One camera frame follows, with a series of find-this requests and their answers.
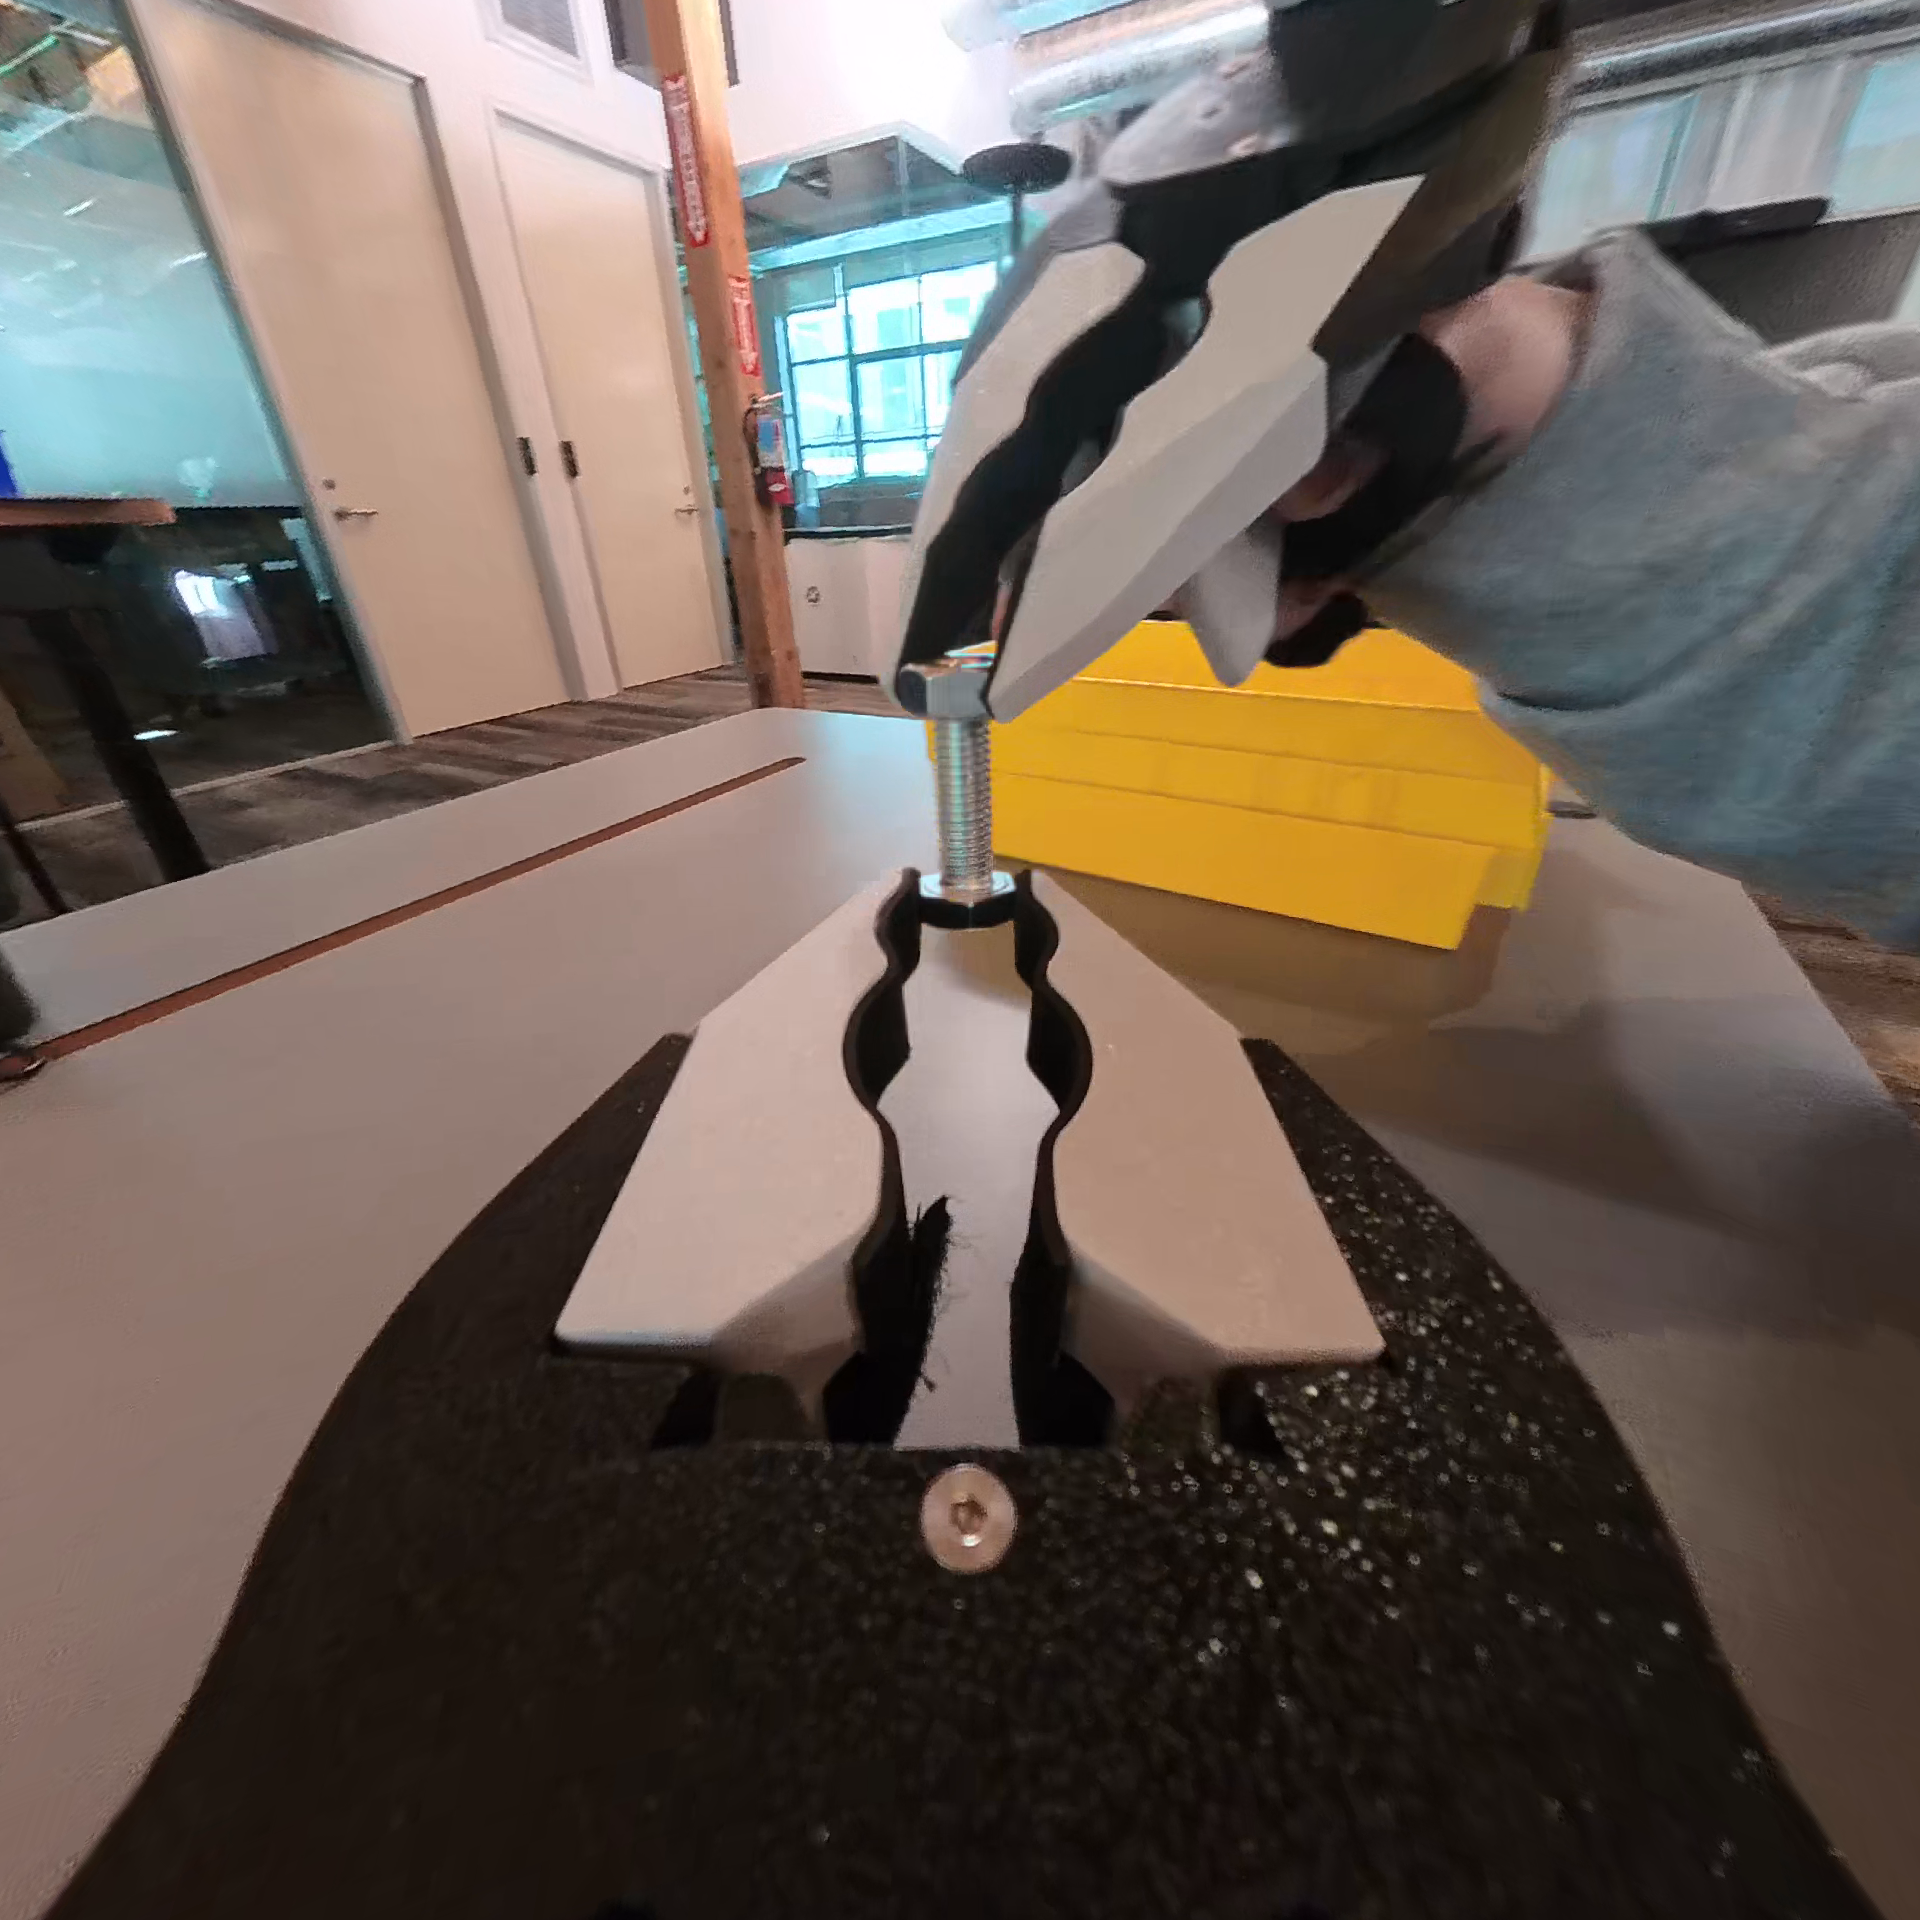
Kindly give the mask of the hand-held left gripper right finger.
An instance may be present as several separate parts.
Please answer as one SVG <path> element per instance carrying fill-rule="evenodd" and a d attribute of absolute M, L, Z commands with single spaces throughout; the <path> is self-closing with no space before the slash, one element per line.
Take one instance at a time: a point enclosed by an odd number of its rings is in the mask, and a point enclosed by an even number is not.
<path fill-rule="evenodd" d="M 1059 1111 L 1010 1293 L 1015 1414 L 1124 1420 L 1161 1386 L 1382 1361 L 1240 1028 L 1038 874 L 1015 969 Z"/>

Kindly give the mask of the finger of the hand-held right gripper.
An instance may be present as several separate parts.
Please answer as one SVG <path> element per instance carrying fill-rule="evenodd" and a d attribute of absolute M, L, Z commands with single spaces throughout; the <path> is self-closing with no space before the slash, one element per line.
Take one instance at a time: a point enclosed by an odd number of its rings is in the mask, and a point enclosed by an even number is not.
<path fill-rule="evenodd" d="M 1417 189 L 1417 177 L 1342 187 L 1222 259 L 1196 343 L 1042 522 L 999 639 L 998 721 L 1097 661 L 1319 465 L 1329 365 L 1312 341 Z"/>
<path fill-rule="evenodd" d="M 980 643 L 1048 516 L 1201 329 L 1202 281 L 1122 243 L 1031 246 L 967 343 L 922 493 L 896 681 Z"/>

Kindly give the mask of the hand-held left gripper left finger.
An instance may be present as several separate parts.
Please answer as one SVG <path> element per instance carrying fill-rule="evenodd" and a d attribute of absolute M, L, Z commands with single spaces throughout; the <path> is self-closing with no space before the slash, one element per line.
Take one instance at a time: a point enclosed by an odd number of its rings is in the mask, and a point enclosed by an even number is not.
<path fill-rule="evenodd" d="M 555 1324 L 564 1354 L 785 1381 L 809 1420 L 858 1354 L 858 1245 L 888 1147 L 849 1041 L 919 878 L 875 879 L 719 1002 L 686 1046 Z"/>

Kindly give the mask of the silver hex bolt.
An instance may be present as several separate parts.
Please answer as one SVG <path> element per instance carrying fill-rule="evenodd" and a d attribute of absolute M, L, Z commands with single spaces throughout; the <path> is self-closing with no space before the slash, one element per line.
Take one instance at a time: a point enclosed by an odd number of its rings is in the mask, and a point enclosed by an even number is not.
<path fill-rule="evenodd" d="M 930 729 L 934 803 L 940 837 L 936 891 L 985 902 L 999 883 L 993 851 L 993 652 L 966 647 L 903 663 L 894 692 Z"/>

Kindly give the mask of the person's right forearm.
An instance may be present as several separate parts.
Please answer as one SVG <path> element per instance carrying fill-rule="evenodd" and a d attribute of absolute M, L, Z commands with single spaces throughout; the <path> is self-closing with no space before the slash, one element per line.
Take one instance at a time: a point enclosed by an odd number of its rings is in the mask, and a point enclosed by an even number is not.
<path fill-rule="evenodd" d="M 1915 950 L 1915 326 L 1770 345 L 1635 234 L 1544 278 L 1571 383 L 1369 607 L 1635 842 Z"/>

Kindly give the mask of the person's right hand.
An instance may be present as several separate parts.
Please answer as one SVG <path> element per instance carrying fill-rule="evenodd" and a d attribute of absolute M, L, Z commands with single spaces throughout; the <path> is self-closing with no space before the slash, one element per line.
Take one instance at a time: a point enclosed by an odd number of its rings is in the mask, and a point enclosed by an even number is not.
<path fill-rule="evenodd" d="M 1458 391 L 1454 453 L 1511 458 L 1524 451 L 1571 383 L 1588 314 L 1585 286 L 1505 276 L 1423 316 L 1417 333 L 1447 362 Z M 1279 497 L 1266 516 L 1295 524 L 1332 514 L 1377 477 L 1387 453 L 1386 427 L 1355 410 L 1322 461 Z"/>

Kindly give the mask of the black round disc on pole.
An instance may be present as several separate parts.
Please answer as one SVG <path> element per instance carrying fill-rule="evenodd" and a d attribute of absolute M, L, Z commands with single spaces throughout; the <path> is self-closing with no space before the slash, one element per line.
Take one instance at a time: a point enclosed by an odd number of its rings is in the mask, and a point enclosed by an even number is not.
<path fill-rule="evenodd" d="M 1010 250 L 1017 253 L 1024 244 L 1027 203 L 1066 186 L 1072 179 L 1072 157 L 1046 139 L 1014 139 L 974 150 L 962 159 L 961 174 L 974 189 L 1009 201 Z"/>

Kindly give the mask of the white cabinet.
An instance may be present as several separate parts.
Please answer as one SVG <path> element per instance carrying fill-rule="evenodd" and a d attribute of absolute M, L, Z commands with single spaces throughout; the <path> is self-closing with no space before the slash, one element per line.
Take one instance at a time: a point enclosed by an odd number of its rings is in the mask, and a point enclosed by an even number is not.
<path fill-rule="evenodd" d="M 899 639 L 907 533 L 794 533 L 791 623 L 809 679 L 875 681 Z"/>

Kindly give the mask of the yellow plastic bin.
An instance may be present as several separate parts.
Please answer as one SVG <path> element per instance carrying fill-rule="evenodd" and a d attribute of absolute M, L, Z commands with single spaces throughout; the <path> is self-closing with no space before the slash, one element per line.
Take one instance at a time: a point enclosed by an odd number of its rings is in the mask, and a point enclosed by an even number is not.
<path fill-rule="evenodd" d="M 993 727 L 1017 867 L 1442 950 L 1481 908 L 1527 906 L 1550 793 L 1464 668 L 1382 628 L 1226 687 L 1186 623 L 1148 619 Z"/>

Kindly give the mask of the long red sign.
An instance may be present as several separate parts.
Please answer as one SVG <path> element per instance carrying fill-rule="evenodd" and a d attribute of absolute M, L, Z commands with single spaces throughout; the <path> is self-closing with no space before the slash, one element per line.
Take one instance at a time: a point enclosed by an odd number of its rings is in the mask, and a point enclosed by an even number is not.
<path fill-rule="evenodd" d="M 695 103 L 684 74 L 662 79 L 662 103 L 675 170 L 681 241 L 686 250 L 707 250 L 713 229 L 704 186 L 704 154 Z"/>

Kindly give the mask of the white door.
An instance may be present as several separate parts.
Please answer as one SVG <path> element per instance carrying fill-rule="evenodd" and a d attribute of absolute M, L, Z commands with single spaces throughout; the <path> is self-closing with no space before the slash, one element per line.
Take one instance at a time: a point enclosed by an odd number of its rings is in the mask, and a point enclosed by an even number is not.
<path fill-rule="evenodd" d="M 130 14 L 392 727 L 560 705 L 420 79 L 241 4 Z"/>
<path fill-rule="evenodd" d="M 716 668 L 712 501 L 657 180 L 513 114 L 497 118 L 497 170 L 615 683 Z"/>

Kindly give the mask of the wooden post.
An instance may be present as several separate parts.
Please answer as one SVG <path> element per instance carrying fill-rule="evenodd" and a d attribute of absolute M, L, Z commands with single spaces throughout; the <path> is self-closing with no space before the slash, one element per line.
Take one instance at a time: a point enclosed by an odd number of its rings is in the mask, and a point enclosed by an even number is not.
<path fill-rule="evenodd" d="M 744 665 L 756 707 L 803 708 L 807 687 L 794 634 L 779 511 L 756 501 L 744 414 L 763 379 L 740 374 L 730 316 L 730 274 L 753 274 L 746 205 L 730 131 L 730 69 L 716 2 L 643 4 L 659 83 L 686 76 L 695 103 L 712 243 L 684 246 L 700 333 L 712 451 L 719 469 Z"/>

